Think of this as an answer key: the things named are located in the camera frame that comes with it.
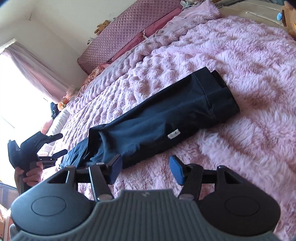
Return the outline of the person's left hand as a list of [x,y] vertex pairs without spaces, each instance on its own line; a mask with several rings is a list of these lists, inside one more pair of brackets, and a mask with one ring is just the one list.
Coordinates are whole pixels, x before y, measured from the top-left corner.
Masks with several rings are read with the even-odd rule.
[[43,173],[43,163],[36,162],[36,167],[26,174],[24,174],[24,170],[19,167],[15,168],[15,183],[16,188],[20,191],[20,179],[23,180],[28,186],[33,187],[41,182],[41,175]]

